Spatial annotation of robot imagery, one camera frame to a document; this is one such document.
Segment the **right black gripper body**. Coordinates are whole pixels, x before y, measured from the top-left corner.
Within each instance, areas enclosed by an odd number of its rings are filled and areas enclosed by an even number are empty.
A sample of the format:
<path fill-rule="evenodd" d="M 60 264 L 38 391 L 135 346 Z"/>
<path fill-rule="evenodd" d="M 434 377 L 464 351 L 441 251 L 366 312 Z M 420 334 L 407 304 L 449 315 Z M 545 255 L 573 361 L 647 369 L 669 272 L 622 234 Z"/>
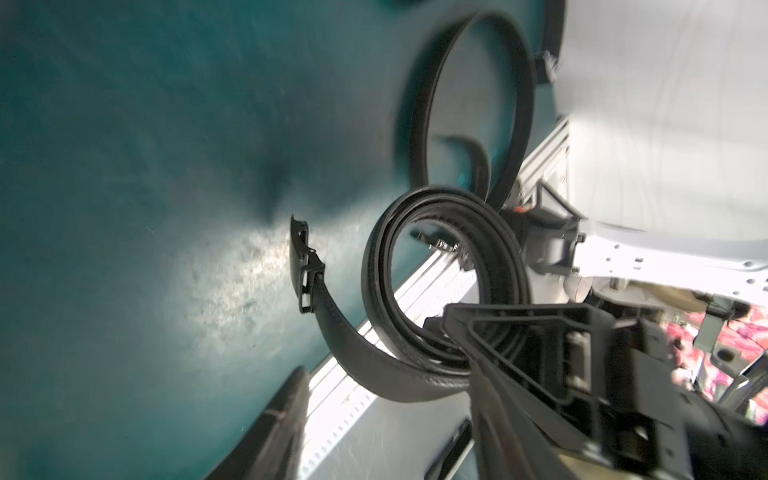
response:
<path fill-rule="evenodd" d="M 647 321 L 620 327 L 566 304 L 451 304 L 435 319 L 470 369 L 472 354 L 488 359 L 586 436 L 580 452 L 557 451 L 566 466 L 643 479 L 767 475 L 766 428 L 674 384 L 665 335 Z"/>

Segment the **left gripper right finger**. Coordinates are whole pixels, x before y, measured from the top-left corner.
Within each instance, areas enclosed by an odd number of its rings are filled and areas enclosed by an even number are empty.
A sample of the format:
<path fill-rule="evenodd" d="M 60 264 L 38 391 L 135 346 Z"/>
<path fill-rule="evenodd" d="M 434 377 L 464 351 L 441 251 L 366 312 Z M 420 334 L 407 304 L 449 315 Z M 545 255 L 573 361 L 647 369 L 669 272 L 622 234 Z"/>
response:
<path fill-rule="evenodd" d="M 580 452 L 587 438 L 515 383 L 472 354 L 468 393 L 480 479 L 575 479 L 557 451 Z"/>

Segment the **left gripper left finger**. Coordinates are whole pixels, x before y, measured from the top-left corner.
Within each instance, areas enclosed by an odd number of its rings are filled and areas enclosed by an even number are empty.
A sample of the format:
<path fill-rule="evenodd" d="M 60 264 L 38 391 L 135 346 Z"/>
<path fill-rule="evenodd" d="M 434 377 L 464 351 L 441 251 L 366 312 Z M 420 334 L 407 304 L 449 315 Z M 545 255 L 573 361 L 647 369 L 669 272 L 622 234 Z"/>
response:
<path fill-rule="evenodd" d="M 309 394 L 308 373 L 305 368 L 298 367 L 288 376 L 238 444 L 207 477 L 297 478 Z"/>

